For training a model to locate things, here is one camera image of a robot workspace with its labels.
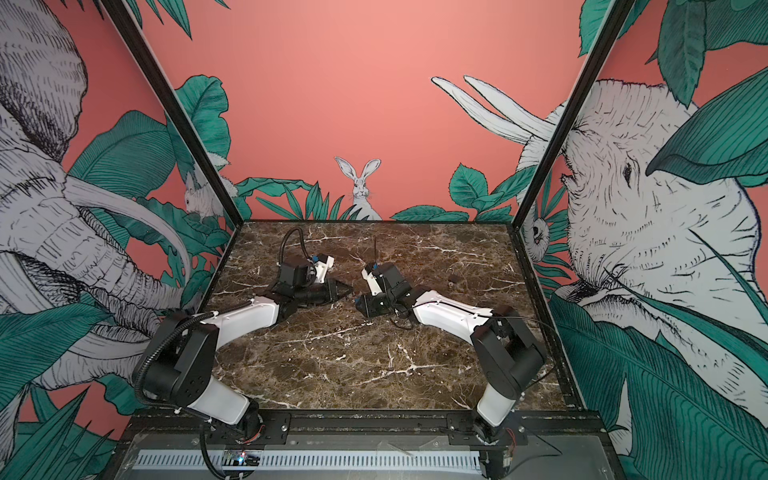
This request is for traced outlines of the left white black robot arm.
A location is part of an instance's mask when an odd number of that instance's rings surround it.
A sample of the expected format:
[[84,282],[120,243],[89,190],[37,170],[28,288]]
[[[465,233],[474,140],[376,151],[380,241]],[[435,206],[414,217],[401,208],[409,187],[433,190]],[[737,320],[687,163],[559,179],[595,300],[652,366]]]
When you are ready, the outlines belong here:
[[262,436],[258,402],[213,376],[216,352],[256,330],[272,327],[301,308],[333,304],[353,287],[329,275],[326,255],[284,262],[268,289],[225,311],[176,311],[161,322],[132,374],[137,399],[173,407],[228,431],[248,444]]

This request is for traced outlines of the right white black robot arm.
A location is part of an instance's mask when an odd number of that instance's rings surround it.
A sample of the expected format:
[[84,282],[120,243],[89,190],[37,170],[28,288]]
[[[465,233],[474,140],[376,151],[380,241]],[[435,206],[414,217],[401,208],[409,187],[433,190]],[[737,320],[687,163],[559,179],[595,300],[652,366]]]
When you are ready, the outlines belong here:
[[369,292],[358,297],[355,306],[365,317],[391,313],[473,346],[487,385],[473,414],[472,434],[485,444],[499,441],[512,429],[514,407],[548,359],[525,320],[512,307],[471,306],[413,286],[392,263],[369,263],[361,275]]

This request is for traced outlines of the left black frame post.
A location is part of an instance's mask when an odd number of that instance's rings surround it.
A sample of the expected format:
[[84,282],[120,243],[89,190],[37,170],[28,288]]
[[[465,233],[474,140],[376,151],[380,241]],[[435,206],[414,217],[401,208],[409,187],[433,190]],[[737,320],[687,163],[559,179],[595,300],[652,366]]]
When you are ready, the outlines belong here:
[[181,105],[175,90],[170,85],[156,56],[147,44],[138,23],[126,6],[126,3],[124,1],[105,0],[101,1],[101,4],[162,104],[171,123],[176,128],[182,143],[189,150],[224,207],[225,212],[233,221],[235,229],[240,228],[244,224],[244,219],[239,214],[231,195],[225,189],[218,172],[210,161],[202,140]]

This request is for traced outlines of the right black frame post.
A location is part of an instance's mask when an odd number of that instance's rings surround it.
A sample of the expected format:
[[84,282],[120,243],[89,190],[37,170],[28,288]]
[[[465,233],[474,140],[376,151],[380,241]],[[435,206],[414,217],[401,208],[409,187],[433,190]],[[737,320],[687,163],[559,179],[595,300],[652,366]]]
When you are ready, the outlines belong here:
[[613,1],[610,4],[593,48],[565,105],[552,138],[547,143],[547,148],[532,178],[522,205],[519,207],[517,215],[512,222],[512,229],[514,231],[522,228],[526,215],[530,211],[538,191],[545,183],[555,160],[560,155],[565,140],[574,126],[633,5],[634,1],[631,0]]

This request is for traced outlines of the black front mounting rail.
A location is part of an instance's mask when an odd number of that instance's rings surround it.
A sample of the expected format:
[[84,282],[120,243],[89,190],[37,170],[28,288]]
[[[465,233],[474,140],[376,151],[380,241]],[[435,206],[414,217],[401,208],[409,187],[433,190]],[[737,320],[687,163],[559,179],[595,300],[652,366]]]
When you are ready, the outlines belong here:
[[533,437],[596,435],[606,442],[607,429],[593,411],[512,412],[499,427],[482,427],[469,410],[285,410],[262,409],[257,428],[248,436],[231,426],[209,423],[168,410],[148,410],[135,416],[119,440],[128,446],[141,435],[204,432],[214,444],[235,447],[285,445],[298,435],[420,435],[443,436],[451,445],[480,449],[522,446]]

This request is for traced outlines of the small green circuit board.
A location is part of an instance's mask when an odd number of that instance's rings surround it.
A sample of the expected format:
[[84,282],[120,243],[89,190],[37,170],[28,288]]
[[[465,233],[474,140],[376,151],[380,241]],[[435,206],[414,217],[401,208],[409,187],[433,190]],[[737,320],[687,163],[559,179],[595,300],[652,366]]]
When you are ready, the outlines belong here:
[[222,465],[227,468],[258,467],[261,456],[255,451],[228,450],[223,454]]

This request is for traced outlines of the black frame post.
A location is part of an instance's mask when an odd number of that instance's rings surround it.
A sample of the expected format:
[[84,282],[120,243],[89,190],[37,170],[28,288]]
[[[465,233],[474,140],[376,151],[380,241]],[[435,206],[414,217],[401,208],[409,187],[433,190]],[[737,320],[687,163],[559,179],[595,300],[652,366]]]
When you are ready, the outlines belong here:
[[231,195],[225,189],[218,172],[210,161],[202,140],[181,105],[175,90],[170,85],[156,56],[147,44],[138,23],[126,6],[126,3],[124,1],[105,0],[101,1],[101,4],[162,104],[171,123],[176,128],[182,143],[189,150],[224,207],[225,212],[233,221],[235,229],[240,228],[244,224],[244,219],[239,214]]
[[530,211],[538,191],[545,183],[555,160],[560,155],[565,140],[574,126],[633,5],[634,1],[631,0],[613,1],[610,4],[593,48],[565,105],[552,138],[547,143],[547,148],[532,178],[522,205],[519,207],[517,215],[512,222],[512,229],[514,231],[522,228],[526,215]]

